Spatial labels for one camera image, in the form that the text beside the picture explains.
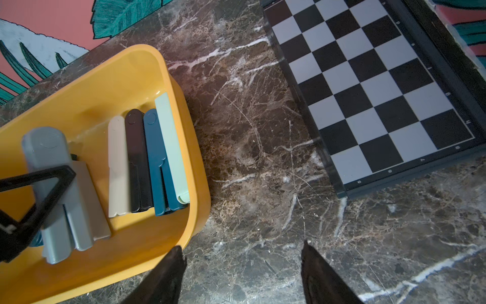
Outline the mint green pliers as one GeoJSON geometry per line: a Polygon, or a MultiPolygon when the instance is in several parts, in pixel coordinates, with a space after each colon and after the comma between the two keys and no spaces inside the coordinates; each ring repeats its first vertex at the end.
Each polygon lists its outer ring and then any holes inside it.
{"type": "Polygon", "coordinates": [[[190,203],[184,161],[178,140],[175,120],[167,93],[155,99],[156,113],[167,154],[168,168],[175,191],[175,199],[181,205],[190,203]]]}

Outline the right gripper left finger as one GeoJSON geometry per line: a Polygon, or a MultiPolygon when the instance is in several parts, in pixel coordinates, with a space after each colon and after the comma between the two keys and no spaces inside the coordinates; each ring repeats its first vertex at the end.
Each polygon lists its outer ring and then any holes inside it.
{"type": "Polygon", "coordinates": [[[121,303],[178,303],[186,267],[182,247],[173,247],[121,303]]]}

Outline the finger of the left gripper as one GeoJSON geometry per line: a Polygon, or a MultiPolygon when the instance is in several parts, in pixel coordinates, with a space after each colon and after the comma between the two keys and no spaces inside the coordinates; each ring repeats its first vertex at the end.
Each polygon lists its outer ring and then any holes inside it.
{"type": "Polygon", "coordinates": [[[34,239],[48,215],[53,211],[75,179],[76,173],[68,165],[1,180],[1,191],[25,187],[49,179],[57,180],[51,191],[39,204],[33,205],[21,221],[1,212],[1,261],[9,263],[23,252],[34,239]]]}

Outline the grey pliers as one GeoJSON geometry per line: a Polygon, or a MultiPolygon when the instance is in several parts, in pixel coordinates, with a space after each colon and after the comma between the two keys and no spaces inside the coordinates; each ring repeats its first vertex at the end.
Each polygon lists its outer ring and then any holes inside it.
{"type": "MultiPolygon", "coordinates": [[[[62,165],[73,167],[65,135],[52,127],[38,127],[22,138],[22,149],[30,172],[62,165]]],[[[67,259],[74,249],[86,251],[93,244],[93,235],[86,203],[74,179],[41,229],[43,256],[47,263],[67,259]]]]}
{"type": "Polygon", "coordinates": [[[73,161],[72,167],[77,174],[80,193],[86,205],[93,241],[110,238],[111,230],[100,204],[87,164],[82,161],[73,161]]]}

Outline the black pliers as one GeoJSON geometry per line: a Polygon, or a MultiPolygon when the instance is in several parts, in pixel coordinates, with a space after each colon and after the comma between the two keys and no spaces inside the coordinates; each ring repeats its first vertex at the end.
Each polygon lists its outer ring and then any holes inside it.
{"type": "Polygon", "coordinates": [[[144,113],[138,109],[130,110],[125,117],[132,213],[154,206],[143,118],[144,113]]]}

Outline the beige pliers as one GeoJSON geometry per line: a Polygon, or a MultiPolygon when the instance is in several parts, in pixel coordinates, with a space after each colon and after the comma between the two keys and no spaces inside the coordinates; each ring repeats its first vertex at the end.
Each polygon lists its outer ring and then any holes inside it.
{"type": "Polygon", "coordinates": [[[129,214],[130,177],[125,119],[113,117],[108,124],[109,218],[129,214]]]}

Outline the yellow plastic storage tray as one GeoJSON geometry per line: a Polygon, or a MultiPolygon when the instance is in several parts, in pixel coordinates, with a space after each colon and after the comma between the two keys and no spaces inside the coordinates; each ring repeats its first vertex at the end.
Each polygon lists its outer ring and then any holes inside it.
{"type": "Polygon", "coordinates": [[[86,162],[101,206],[108,207],[108,123],[137,108],[154,108],[167,95],[174,116],[191,202],[157,217],[152,210],[110,220],[112,235],[63,262],[46,262],[28,248],[1,264],[2,303],[58,303],[153,269],[175,246],[186,247],[209,218],[211,197],[186,99],[162,54],[147,44],[131,46],[42,100],[1,128],[1,177],[27,172],[22,137],[54,127],[72,153],[86,162]]]}

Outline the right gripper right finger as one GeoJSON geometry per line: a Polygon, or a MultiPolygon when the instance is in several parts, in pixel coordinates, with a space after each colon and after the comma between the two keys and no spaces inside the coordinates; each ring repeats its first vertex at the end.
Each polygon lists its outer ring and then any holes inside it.
{"type": "Polygon", "coordinates": [[[306,303],[363,303],[319,252],[304,241],[301,277],[306,303]]]}

